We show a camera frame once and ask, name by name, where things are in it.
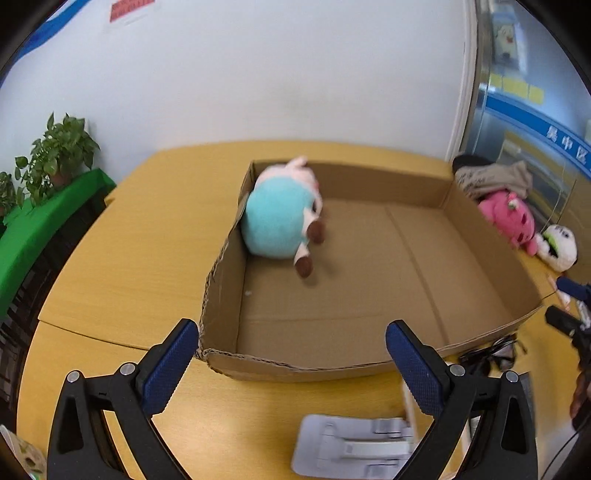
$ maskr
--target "blue shirt on stuffed pig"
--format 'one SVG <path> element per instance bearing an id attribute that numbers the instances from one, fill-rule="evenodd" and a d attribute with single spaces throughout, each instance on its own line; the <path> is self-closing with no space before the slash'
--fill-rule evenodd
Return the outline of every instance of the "blue shirt on stuffed pig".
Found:
<path id="1" fill-rule="evenodd" d="M 242 217 L 242 237 L 253 255 L 293 258 L 307 245 L 304 209 L 312 210 L 314 194 L 289 177 L 275 177 L 252 191 Z"/>

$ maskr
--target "person's hand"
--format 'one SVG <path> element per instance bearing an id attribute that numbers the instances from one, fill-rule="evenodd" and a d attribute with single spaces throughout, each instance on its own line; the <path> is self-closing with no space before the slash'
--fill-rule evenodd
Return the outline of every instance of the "person's hand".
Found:
<path id="1" fill-rule="evenodd" d="M 577 388 L 574 391 L 573 402 L 570 405 L 570 418 L 575 418 L 585 400 L 591 400 L 591 384 L 582 372 L 577 378 Z"/>

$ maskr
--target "pink stuffed toy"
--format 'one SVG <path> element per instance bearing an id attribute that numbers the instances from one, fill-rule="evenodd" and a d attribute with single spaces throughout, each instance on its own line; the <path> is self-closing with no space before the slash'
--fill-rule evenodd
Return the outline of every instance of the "pink stuffed toy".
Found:
<path id="1" fill-rule="evenodd" d="M 514 248 L 522 245 L 528 255 L 537 253 L 534 216 L 515 192 L 501 190 L 491 193 L 478 204 L 478 208 Z"/>

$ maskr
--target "plant pot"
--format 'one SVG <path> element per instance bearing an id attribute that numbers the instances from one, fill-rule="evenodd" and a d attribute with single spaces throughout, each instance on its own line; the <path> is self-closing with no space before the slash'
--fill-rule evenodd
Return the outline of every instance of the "plant pot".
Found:
<path id="1" fill-rule="evenodd" d="M 71 173 L 56 173 L 55 175 L 50 175 L 52 185 L 55 187 L 56 190 L 61 190 L 62 188 L 67 187 L 70 183 L 72 183 L 72 174 Z"/>

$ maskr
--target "brown stuffed toy foot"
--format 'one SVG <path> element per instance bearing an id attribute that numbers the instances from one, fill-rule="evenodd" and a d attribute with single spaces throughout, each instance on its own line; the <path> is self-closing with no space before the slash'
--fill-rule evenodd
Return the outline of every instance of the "brown stuffed toy foot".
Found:
<path id="1" fill-rule="evenodd" d="M 295 262 L 295 271 L 302 278 L 308 278 L 310 275 L 312 275 L 313 270 L 314 264 L 312 263 L 312 257 L 309 255 L 306 257 L 301 257 L 297 262 Z"/>
<path id="2" fill-rule="evenodd" d="M 320 219 L 314 220 L 306 230 L 306 236 L 315 244 L 320 245 L 324 243 L 326 237 L 326 227 L 324 222 Z"/>

